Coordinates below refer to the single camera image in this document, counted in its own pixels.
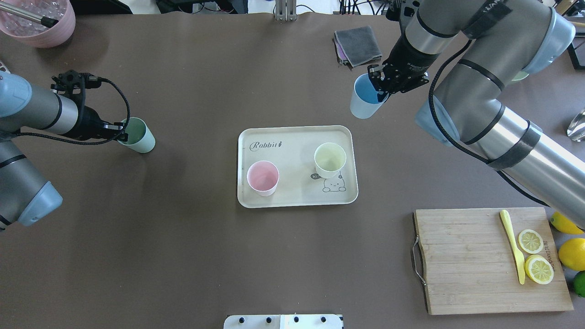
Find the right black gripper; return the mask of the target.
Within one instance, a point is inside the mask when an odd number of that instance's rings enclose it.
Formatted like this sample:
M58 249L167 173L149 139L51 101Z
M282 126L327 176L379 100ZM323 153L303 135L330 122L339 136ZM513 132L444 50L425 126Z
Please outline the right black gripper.
M438 56L420 52L404 35L400 36L383 65L367 67L368 79L378 92L378 99L387 99L389 93L408 92L429 83L427 69Z

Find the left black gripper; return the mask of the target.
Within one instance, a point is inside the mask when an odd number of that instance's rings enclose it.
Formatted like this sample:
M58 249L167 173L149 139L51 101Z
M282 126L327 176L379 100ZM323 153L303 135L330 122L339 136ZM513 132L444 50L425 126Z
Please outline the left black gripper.
M125 133L125 123L109 123L103 121L97 112L89 106L84 106L79 112L75 126L75 139L108 139L127 142L129 135Z

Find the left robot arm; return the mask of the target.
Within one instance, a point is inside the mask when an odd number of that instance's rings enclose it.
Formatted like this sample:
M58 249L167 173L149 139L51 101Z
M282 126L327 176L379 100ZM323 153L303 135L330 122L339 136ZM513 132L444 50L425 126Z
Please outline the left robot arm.
M63 202L50 179L21 149L23 138L78 146L128 138L125 123L105 121L86 104L86 92L106 83L121 95L129 118L129 102L111 80L69 70L52 81L50 88L43 88L8 71L1 73L1 231L13 223L37 223Z

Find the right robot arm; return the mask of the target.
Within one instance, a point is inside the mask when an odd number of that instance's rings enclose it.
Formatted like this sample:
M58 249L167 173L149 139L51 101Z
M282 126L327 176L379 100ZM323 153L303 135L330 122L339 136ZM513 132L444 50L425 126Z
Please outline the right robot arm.
M422 0L387 60L368 67L384 102L428 83L427 69L458 33L469 42L416 115L422 129L511 177L584 226L584 162L498 96L518 73L534 74L568 48L576 27L537 0Z

